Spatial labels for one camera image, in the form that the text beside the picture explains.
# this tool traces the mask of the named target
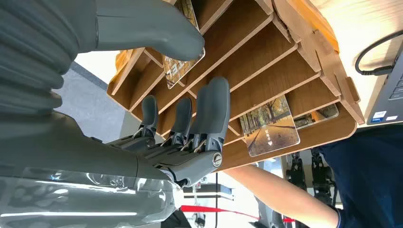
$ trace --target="desk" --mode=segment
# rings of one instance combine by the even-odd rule
[[[384,76],[363,76],[355,71],[355,60],[363,49],[382,37],[403,29],[402,0],[311,0],[329,22],[340,48],[347,75],[361,98],[359,106],[367,120],[384,84]],[[375,47],[361,60],[362,69],[391,65],[403,36]]]

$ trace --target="red rope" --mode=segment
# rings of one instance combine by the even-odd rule
[[[183,205],[181,207],[181,210],[183,212],[232,212],[232,213],[236,213],[236,214],[240,214],[240,215],[246,215],[246,216],[249,216],[249,217],[254,218],[256,220],[259,220],[258,217],[255,217],[255,216],[252,216],[252,215],[248,215],[248,214],[245,214],[245,213],[232,211],[232,210],[224,210],[224,209],[220,209],[220,208],[210,208],[210,207],[203,207],[203,206]]]

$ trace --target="sticker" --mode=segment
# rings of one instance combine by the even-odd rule
[[[372,119],[371,123],[381,122],[382,120],[383,120],[383,118],[374,118],[374,119]]]
[[[382,118],[382,117],[384,117],[385,115],[386,115],[386,111],[383,111],[383,112],[376,112],[372,118],[373,118],[373,119]]]
[[[396,116],[396,115],[394,115],[394,116],[388,116],[388,117],[386,118],[386,121],[395,120],[395,119],[397,119],[397,116]]]

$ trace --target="card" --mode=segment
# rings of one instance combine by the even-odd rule
[[[295,126],[297,129],[302,129],[304,127],[311,126],[313,124],[335,118],[339,115],[339,110],[335,104],[331,104],[324,108],[313,111],[309,114],[303,115],[301,117],[295,118]]]
[[[191,0],[177,0],[175,7],[199,30]],[[163,65],[168,89],[171,89],[176,83],[178,83],[179,80],[205,56],[205,54],[205,49],[203,48],[203,52],[197,59],[187,62],[175,60],[163,55]]]
[[[241,116],[240,123],[251,157],[300,142],[284,95]]]

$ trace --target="gray robotic hand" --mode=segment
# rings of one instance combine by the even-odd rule
[[[229,120],[229,87],[213,79],[198,112],[183,99],[167,141],[155,145],[158,110],[142,103],[133,136],[103,144],[53,111],[78,53],[153,47],[196,58],[204,40],[160,0],[0,1],[0,227],[133,227],[165,220],[181,187],[219,167]]]

